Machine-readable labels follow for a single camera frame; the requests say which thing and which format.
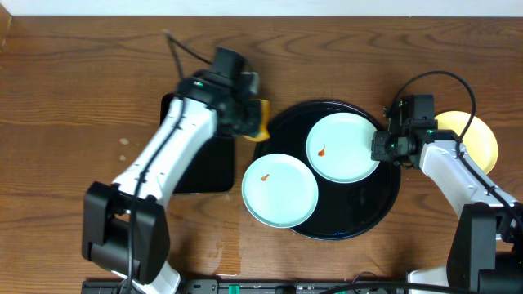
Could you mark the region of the yellow green sponge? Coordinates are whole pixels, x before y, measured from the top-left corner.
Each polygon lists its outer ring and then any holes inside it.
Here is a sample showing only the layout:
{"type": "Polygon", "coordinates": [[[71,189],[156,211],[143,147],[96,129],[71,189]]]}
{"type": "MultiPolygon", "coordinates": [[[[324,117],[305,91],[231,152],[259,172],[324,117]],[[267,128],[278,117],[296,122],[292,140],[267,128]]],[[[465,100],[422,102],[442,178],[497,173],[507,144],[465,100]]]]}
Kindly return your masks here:
{"type": "Polygon", "coordinates": [[[263,142],[270,139],[267,125],[270,118],[270,102],[268,100],[258,100],[261,110],[261,121],[258,123],[258,132],[252,136],[244,136],[245,139],[253,142],[263,142]]]}

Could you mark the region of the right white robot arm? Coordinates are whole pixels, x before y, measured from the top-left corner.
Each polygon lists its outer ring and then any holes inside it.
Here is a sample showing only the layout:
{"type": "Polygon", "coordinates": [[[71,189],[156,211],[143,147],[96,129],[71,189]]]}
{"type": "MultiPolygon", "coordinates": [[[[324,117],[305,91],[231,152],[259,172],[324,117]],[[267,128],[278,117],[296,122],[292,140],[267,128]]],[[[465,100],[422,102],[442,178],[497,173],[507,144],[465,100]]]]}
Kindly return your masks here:
{"type": "Polygon", "coordinates": [[[421,170],[458,216],[446,264],[415,270],[409,282],[475,293],[522,291],[522,205],[473,162],[453,131],[376,131],[371,150],[374,160],[421,170]]]}

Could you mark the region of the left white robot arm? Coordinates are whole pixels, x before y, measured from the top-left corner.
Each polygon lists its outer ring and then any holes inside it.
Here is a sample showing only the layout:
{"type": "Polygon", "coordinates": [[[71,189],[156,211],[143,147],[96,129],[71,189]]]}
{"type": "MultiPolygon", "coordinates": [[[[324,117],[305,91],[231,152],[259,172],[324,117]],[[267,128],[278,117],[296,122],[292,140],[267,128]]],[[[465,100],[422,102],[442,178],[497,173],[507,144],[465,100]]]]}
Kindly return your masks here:
{"type": "Polygon", "coordinates": [[[114,293],[174,293],[166,210],[197,153],[215,136],[268,138],[259,77],[205,73],[183,78],[137,159],[109,185],[93,182],[83,202],[82,256],[122,277],[114,293]]]}

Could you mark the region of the yellow plate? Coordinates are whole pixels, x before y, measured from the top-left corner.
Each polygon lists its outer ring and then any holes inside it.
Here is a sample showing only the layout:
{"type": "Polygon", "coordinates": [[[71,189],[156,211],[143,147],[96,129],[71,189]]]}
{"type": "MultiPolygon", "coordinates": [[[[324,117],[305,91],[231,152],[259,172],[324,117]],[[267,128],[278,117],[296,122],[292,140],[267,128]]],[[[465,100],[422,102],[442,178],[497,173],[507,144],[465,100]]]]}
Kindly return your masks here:
{"type": "MultiPolygon", "coordinates": [[[[469,113],[448,111],[436,115],[438,128],[452,130],[460,135],[470,118],[469,113]]],[[[498,142],[485,122],[474,117],[471,126],[463,137],[467,152],[476,165],[485,173],[490,173],[498,159],[498,142]]]]}

